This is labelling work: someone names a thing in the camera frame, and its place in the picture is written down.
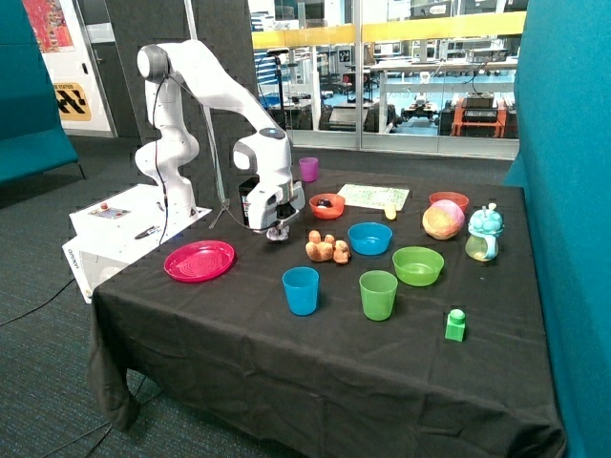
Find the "colorful ball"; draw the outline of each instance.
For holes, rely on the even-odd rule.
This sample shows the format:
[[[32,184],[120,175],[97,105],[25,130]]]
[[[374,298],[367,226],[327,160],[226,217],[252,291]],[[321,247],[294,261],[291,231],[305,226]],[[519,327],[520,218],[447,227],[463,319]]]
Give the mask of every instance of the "colorful ball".
[[[424,230],[434,239],[454,237],[465,224],[465,214],[451,200],[439,200],[431,205],[422,217]]]

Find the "green bowl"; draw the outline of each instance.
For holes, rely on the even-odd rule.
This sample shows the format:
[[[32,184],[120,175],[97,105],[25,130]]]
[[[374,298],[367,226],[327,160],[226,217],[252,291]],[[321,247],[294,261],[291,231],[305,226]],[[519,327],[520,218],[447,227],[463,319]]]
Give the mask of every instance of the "green bowl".
[[[437,281],[443,257],[424,246],[406,246],[392,255],[394,271],[400,281],[411,286],[429,286]]]

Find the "yellow railing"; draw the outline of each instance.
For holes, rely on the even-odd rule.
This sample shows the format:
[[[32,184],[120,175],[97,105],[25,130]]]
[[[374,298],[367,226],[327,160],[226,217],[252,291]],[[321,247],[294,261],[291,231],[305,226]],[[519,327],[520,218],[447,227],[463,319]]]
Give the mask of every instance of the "yellow railing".
[[[485,35],[521,34],[526,12],[470,14],[417,21],[363,25],[363,41],[424,40]],[[353,25],[301,29],[296,31],[257,31],[252,34],[255,50],[354,43]]]

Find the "glass wall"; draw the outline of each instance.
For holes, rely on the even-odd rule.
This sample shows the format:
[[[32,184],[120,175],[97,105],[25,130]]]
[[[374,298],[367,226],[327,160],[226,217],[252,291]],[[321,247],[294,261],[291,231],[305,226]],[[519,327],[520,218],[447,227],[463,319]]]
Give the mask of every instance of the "glass wall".
[[[296,146],[513,158],[526,4],[250,0],[260,100]]]

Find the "gray carpet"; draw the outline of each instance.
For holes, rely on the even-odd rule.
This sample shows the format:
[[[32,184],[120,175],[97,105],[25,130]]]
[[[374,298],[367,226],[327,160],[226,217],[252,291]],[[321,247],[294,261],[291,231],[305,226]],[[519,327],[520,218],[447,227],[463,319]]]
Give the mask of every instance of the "gray carpet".
[[[75,165],[68,165],[0,187],[0,323],[48,301],[71,280],[61,251],[61,245],[74,236],[71,212],[149,182],[134,164],[136,140],[73,137],[71,141],[87,180],[81,179]],[[295,152],[296,157],[311,155],[323,157],[327,168],[481,183],[500,183],[511,165],[483,159]],[[202,159],[198,166],[205,164]],[[89,325],[90,307],[73,282],[45,307],[0,327],[0,456],[84,457],[102,437],[107,427],[100,426],[105,420],[85,383]],[[133,392],[141,381],[140,374],[130,372]],[[93,456],[301,456],[181,406],[159,394],[151,381],[145,381],[137,396],[150,401],[135,427],[128,433],[112,430]]]

